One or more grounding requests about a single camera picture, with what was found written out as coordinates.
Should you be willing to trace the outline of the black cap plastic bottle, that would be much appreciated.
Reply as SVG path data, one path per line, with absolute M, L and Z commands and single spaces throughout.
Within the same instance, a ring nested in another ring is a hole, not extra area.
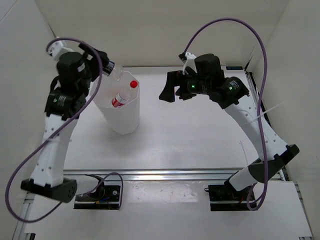
M 116 81 L 120 80 L 123 74 L 123 67 L 111 60 L 102 68 L 102 70 L 106 76 Z

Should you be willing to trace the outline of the red label plastic bottle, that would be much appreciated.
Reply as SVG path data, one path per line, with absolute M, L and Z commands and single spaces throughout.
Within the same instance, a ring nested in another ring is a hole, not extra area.
M 132 80 L 129 84 L 129 88 L 119 90 L 111 101 L 112 106 L 114 108 L 121 108 L 124 106 L 131 99 L 131 96 L 138 85 L 136 80 Z

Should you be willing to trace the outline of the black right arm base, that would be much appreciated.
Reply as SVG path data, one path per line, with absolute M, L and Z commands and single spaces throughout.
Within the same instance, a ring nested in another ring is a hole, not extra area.
M 249 211 L 247 197 L 250 187 L 245 188 L 239 195 L 233 196 L 225 185 L 208 185 L 204 191 L 209 194 L 211 212 Z

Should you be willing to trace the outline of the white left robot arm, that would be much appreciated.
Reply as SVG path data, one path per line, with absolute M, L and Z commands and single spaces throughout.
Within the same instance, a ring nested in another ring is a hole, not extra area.
M 52 80 L 45 104 L 44 147 L 31 176 L 21 182 L 22 190 L 63 203 L 76 194 L 77 182 L 64 178 L 64 164 L 72 132 L 86 105 L 91 82 L 99 69 L 109 74 L 114 63 L 107 53 L 79 44 L 84 52 L 63 50 L 58 53 L 58 75 Z

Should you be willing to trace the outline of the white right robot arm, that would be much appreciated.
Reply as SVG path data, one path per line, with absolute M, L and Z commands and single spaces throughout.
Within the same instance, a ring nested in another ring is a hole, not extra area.
M 226 197 L 236 200 L 245 188 L 271 179 L 300 150 L 282 140 L 263 116 L 258 117 L 246 85 L 236 76 L 226 77 L 217 56 L 207 53 L 196 57 L 186 53 L 183 60 L 182 70 L 167 73 L 159 99 L 173 103 L 175 97 L 186 101 L 196 95 L 207 95 L 238 123 L 258 153 L 257 160 L 224 183 Z

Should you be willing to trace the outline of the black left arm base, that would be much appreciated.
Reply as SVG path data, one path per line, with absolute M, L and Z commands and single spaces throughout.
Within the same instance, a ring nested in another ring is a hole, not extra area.
M 118 210 L 121 197 L 120 185 L 102 185 L 84 195 L 75 197 L 75 210 Z

